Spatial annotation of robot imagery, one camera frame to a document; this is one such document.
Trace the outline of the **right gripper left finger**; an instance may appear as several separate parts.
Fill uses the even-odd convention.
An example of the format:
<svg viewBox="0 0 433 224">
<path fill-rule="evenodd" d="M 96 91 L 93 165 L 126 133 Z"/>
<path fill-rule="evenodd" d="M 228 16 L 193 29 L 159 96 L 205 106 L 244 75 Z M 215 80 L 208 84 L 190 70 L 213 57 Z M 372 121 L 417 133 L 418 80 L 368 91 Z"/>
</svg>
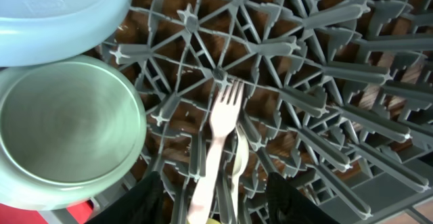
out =
<svg viewBox="0 0 433 224">
<path fill-rule="evenodd" d="M 163 191 L 160 173 L 153 171 L 86 224 L 163 223 Z"/>
</svg>

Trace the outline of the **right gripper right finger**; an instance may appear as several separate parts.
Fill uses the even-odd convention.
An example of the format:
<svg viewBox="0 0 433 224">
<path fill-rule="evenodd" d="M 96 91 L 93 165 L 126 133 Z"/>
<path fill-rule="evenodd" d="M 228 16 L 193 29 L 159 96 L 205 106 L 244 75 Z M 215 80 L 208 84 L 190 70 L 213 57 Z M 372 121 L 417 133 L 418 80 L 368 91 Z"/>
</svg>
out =
<svg viewBox="0 0 433 224">
<path fill-rule="evenodd" d="M 279 173 L 269 173 L 266 187 L 272 224 L 338 224 Z"/>
</svg>

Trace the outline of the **yellow plastic cup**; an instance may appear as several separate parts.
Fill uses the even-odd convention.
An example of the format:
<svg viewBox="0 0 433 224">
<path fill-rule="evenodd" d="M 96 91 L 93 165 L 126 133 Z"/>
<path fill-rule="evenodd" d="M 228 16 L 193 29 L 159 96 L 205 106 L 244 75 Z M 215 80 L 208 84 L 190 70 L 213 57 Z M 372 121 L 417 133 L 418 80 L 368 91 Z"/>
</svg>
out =
<svg viewBox="0 0 433 224">
<path fill-rule="evenodd" d="M 205 224 L 221 224 L 221 223 L 217 220 L 214 220 L 214 219 L 207 219 Z"/>
</svg>

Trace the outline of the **white plastic spoon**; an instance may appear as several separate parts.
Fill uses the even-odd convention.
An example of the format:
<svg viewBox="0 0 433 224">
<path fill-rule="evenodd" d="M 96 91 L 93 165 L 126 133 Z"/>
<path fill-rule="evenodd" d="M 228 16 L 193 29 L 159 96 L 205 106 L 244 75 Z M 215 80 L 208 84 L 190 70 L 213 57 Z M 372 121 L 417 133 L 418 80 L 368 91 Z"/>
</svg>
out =
<svg viewBox="0 0 433 224">
<path fill-rule="evenodd" d="M 238 198 L 240 177 L 246 170 L 249 159 L 248 140 L 240 124 L 236 124 L 235 132 L 237 134 L 237 149 L 231 176 L 231 198 L 233 202 L 234 216 L 238 216 Z"/>
</svg>

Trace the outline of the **mint green bowl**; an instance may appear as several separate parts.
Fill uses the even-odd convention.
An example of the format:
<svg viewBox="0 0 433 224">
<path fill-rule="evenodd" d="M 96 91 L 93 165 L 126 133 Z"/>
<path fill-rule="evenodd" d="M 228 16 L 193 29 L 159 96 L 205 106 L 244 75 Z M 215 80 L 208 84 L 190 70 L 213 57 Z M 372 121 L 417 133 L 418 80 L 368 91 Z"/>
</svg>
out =
<svg viewBox="0 0 433 224">
<path fill-rule="evenodd" d="M 131 82 L 85 55 L 1 72 L 1 203 L 53 210 L 118 182 L 143 147 Z"/>
</svg>

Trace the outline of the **pink plastic fork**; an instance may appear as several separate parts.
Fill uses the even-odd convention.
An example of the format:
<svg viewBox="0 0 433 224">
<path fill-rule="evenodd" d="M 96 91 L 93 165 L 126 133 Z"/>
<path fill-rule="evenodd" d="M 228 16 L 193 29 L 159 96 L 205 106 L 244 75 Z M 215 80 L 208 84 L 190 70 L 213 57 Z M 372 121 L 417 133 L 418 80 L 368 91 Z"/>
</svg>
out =
<svg viewBox="0 0 433 224">
<path fill-rule="evenodd" d="M 206 157 L 205 175 L 198 180 L 191 198 L 187 214 L 189 224 L 205 224 L 208 220 L 222 151 L 227 136 L 235 128 L 243 89 L 243 82 L 234 81 L 224 91 L 219 91 L 214 101 L 209 120 L 212 141 Z"/>
</svg>

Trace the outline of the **light blue plate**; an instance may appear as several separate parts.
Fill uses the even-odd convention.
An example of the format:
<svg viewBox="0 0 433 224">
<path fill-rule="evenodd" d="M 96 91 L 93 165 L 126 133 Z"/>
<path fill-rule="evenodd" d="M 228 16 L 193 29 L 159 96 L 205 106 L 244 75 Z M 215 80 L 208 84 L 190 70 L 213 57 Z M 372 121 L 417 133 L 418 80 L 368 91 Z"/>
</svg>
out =
<svg viewBox="0 0 433 224">
<path fill-rule="evenodd" d="M 113 35 L 132 0 L 1 0 L 1 66 L 56 62 Z"/>
</svg>

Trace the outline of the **grey dishwasher rack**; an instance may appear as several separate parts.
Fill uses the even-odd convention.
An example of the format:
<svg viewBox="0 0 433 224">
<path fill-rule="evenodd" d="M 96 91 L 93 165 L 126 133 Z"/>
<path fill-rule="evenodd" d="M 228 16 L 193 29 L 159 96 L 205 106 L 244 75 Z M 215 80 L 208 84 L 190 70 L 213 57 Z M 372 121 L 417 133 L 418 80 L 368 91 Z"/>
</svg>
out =
<svg viewBox="0 0 433 224">
<path fill-rule="evenodd" d="M 88 221 L 158 171 L 163 222 L 181 222 L 229 79 L 245 84 L 249 160 L 236 219 L 230 135 L 211 218 L 269 223 L 277 172 L 340 223 L 432 221 L 432 0 L 133 0 L 93 54 L 131 80 L 148 126 Z"/>
</svg>

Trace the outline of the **red plastic tray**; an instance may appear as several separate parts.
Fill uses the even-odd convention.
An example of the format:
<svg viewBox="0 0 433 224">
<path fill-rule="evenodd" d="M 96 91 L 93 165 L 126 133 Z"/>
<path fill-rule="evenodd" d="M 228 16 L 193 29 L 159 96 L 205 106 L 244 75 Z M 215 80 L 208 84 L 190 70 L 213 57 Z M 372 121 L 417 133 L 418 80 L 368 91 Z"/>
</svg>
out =
<svg viewBox="0 0 433 224">
<path fill-rule="evenodd" d="M 93 212 L 88 202 L 58 210 L 24 210 L 1 204 L 1 224 L 86 223 Z"/>
</svg>

